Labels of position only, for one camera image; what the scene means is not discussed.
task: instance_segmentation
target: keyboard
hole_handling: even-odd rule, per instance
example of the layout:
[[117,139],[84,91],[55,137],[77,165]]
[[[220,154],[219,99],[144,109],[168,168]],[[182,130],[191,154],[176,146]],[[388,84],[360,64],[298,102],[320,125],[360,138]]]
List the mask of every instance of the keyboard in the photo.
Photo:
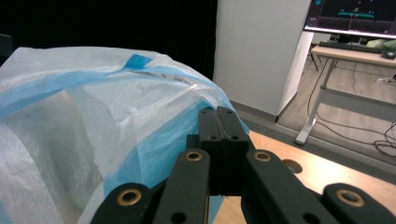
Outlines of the keyboard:
[[362,45],[350,45],[344,43],[325,42],[325,41],[320,41],[319,45],[321,47],[333,48],[333,49],[349,49],[349,50],[355,50],[355,51],[361,51],[367,53],[376,53],[376,54],[381,53],[381,49],[369,48]]

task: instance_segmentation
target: plastic bag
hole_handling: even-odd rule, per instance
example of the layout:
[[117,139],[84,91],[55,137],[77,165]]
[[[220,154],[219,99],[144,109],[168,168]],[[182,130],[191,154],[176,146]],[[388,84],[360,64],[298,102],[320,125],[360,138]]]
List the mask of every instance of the plastic bag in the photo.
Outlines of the plastic bag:
[[219,105],[233,109],[156,52],[17,49],[0,68],[0,223],[89,223],[115,187],[168,177],[197,112]]

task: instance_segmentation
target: desk leg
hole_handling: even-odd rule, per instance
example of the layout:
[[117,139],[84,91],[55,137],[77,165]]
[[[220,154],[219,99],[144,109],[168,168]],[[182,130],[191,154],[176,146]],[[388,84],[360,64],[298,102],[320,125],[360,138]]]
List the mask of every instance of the desk leg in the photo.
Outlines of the desk leg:
[[322,101],[324,94],[326,93],[327,82],[329,81],[330,73],[334,69],[335,61],[336,61],[335,59],[331,59],[330,67],[327,71],[326,77],[324,78],[322,85],[320,86],[317,100],[315,101],[314,107],[312,107],[311,113],[309,114],[309,118],[306,121],[304,127],[301,129],[300,133],[297,135],[297,138],[294,140],[294,143],[297,144],[298,146],[303,146],[305,144],[308,135],[311,133],[311,130],[314,127],[316,121],[315,116],[318,112],[320,102]]

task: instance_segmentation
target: white plastic bag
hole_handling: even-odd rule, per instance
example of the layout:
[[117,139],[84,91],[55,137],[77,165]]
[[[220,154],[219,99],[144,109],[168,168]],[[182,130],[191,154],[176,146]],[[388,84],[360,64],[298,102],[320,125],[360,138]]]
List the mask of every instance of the white plastic bag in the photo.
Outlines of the white plastic bag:
[[17,49],[0,68],[0,223],[89,223],[120,184],[168,177],[197,112],[219,105],[233,109],[156,52]]

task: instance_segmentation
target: monitor screen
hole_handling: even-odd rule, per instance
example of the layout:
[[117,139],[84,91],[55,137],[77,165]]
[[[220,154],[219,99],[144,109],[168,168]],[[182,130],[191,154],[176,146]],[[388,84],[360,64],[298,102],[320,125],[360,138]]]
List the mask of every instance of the monitor screen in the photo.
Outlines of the monitor screen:
[[312,0],[304,30],[396,39],[396,0]]

